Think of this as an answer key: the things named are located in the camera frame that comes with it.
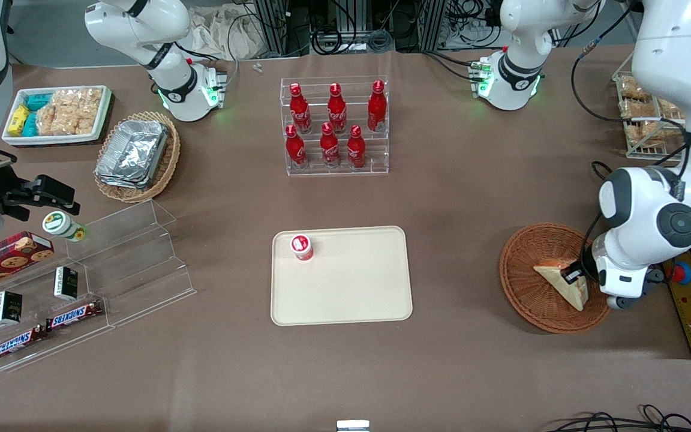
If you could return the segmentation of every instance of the beige tray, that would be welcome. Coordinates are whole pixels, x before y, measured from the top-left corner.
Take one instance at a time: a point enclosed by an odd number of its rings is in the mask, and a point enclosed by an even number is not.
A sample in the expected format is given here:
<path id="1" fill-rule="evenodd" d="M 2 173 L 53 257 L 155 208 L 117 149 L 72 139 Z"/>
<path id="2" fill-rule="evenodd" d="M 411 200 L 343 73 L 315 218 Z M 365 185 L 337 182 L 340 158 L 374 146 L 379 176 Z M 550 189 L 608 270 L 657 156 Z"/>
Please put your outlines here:
<path id="1" fill-rule="evenodd" d="M 290 239 L 305 233 L 313 258 Z M 301 230 L 274 237 L 271 320 L 280 326 L 397 322 L 412 314 L 407 241 L 400 227 Z"/>

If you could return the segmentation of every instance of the red bottle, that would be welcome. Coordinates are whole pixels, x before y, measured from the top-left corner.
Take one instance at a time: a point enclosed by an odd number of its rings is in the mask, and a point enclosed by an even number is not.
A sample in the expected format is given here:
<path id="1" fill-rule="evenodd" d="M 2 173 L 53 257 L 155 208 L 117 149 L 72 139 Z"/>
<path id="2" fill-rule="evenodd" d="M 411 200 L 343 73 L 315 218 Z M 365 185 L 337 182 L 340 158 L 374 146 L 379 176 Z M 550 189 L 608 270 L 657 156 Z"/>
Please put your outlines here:
<path id="1" fill-rule="evenodd" d="M 311 131 L 311 110 L 308 107 L 308 101 L 302 95 L 300 84 L 293 82 L 290 84 L 290 95 L 293 96 L 290 101 L 290 110 L 293 113 L 293 121 L 301 134 L 307 134 Z"/>
<path id="2" fill-rule="evenodd" d="M 386 111 L 389 103 L 386 101 L 384 90 L 386 90 L 386 83 L 381 80 L 378 79 L 372 83 L 372 96 L 369 97 L 367 104 L 367 127 L 370 131 L 386 131 Z"/>
<path id="3" fill-rule="evenodd" d="M 340 95 L 340 84 L 337 82 L 329 85 L 329 102 L 327 103 L 329 122 L 335 129 L 335 134 L 346 131 L 346 101 Z"/>
<path id="4" fill-rule="evenodd" d="M 287 153 L 290 155 L 293 169 L 307 169 L 308 156 L 305 155 L 305 145 L 298 136 L 294 125 L 288 125 L 284 131 L 287 135 Z"/>
<path id="5" fill-rule="evenodd" d="M 351 126 L 351 138 L 348 139 L 348 162 L 354 169 L 364 167 L 366 145 L 362 138 L 362 129 L 358 125 Z"/>
<path id="6" fill-rule="evenodd" d="M 336 169 L 340 165 L 340 153 L 338 153 L 338 138 L 334 135 L 332 123 L 325 121 L 322 125 L 322 139 L 319 140 L 322 146 L 322 157 L 324 165 Z"/>

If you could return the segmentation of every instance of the wire rack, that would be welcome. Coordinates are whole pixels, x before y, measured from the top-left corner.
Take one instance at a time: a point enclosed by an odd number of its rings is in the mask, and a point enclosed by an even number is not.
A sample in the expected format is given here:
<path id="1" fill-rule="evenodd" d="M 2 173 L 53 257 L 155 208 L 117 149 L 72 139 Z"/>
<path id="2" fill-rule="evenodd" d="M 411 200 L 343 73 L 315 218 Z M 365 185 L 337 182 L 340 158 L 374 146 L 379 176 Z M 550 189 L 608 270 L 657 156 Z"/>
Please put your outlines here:
<path id="1" fill-rule="evenodd" d="M 658 118 L 668 118 L 683 124 L 684 116 L 670 102 L 659 99 L 657 96 L 643 91 L 635 98 L 630 96 L 625 87 L 626 83 L 635 83 L 630 70 L 632 57 L 633 52 L 612 74 L 620 117 L 647 118 L 647 120 L 623 122 L 623 132 L 626 135 L 626 158 L 658 160 L 684 144 L 679 128 Z M 671 159 L 680 161 L 681 155 L 675 155 Z"/>

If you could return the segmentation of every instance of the table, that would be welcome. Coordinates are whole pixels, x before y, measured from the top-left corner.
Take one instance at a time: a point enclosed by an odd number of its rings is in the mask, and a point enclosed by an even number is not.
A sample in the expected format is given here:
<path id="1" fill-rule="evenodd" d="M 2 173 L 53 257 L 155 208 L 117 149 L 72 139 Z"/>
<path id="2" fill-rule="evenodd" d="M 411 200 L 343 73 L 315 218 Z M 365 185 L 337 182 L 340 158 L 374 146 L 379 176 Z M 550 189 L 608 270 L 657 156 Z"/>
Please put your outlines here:
<path id="1" fill-rule="evenodd" d="M 581 63 L 579 92 L 592 109 L 614 114 L 607 82 L 631 49 L 598 47 Z M 666 289 L 567 336 L 529 325 L 500 287 L 497 259 L 520 227 L 590 224 L 600 183 L 589 162 L 636 164 L 621 156 L 620 125 L 574 101 L 576 54 L 554 50 L 548 77 L 518 112 L 472 100 L 464 80 L 422 55 L 310 55 L 263 61 L 262 75 L 242 63 L 225 109 L 178 123 L 183 153 L 157 199 L 179 219 L 173 243 L 199 293 L 0 374 L 0 430 L 292 432 L 366 418 L 378 431 L 537 431 L 581 411 L 639 418 L 642 403 L 691 418 L 691 361 Z M 280 78 L 377 73 L 392 81 L 391 173 L 286 177 Z M 113 123 L 162 110 L 143 68 L 14 68 L 16 89 L 92 84 L 117 96 Z M 16 170 L 71 184 L 79 220 L 93 221 L 124 208 L 94 184 L 97 152 L 19 150 Z M 8 220 L 0 238 L 40 232 L 47 212 Z M 408 320 L 271 322 L 277 232 L 387 224 L 407 235 Z"/>

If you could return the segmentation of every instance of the red cookie box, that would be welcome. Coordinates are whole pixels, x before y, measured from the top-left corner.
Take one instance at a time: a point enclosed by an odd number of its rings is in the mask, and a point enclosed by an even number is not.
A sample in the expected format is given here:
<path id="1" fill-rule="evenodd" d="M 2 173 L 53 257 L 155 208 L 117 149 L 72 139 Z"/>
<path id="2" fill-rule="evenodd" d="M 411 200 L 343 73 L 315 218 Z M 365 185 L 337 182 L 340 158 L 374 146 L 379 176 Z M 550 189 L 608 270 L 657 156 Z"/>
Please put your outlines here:
<path id="1" fill-rule="evenodd" d="M 52 243 L 30 232 L 19 232 L 0 241 L 0 281 L 55 253 Z"/>

